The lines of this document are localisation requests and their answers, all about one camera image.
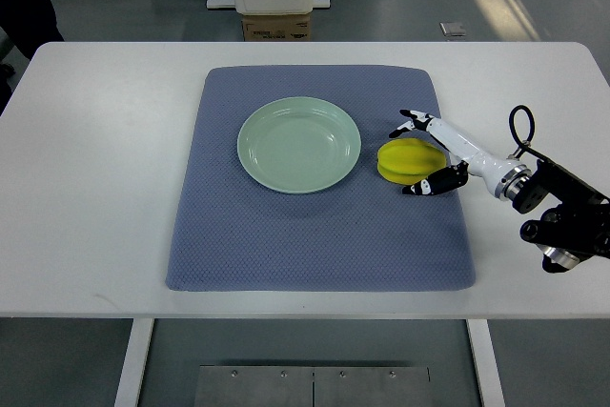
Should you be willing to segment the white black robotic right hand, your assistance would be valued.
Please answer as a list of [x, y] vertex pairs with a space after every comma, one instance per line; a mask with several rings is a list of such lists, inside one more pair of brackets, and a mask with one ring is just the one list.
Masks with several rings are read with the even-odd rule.
[[465, 133], [438, 117], [410, 110], [402, 110], [400, 113], [405, 116], [406, 121], [389, 134], [390, 138], [397, 138], [413, 130], [427, 132], [442, 148], [458, 159], [457, 164], [440, 169], [417, 183], [404, 187], [404, 194], [448, 193], [465, 185], [472, 175], [482, 178], [487, 191], [495, 198], [513, 200], [532, 176], [530, 169], [522, 162], [502, 159], [487, 152]]

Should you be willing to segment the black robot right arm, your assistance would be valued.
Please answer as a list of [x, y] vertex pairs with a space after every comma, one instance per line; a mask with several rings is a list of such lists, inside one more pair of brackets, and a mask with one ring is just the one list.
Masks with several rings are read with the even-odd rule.
[[523, 172], [505, 188], [503, 195], [520, 214], [533, 211], [549, 194], [559, 204], [538, 220], [530, 219], [519, 230], [521, 239], [542, 252], [542, 269], [549, 274], [566, 273], [592, 257], [609, 257], [609, 197], [532, 148], [535, 118], [524, 106], [509, 114], [509, 129], [517, 144], [510, 156], [529, 153], [537, 159], [534, 173]]

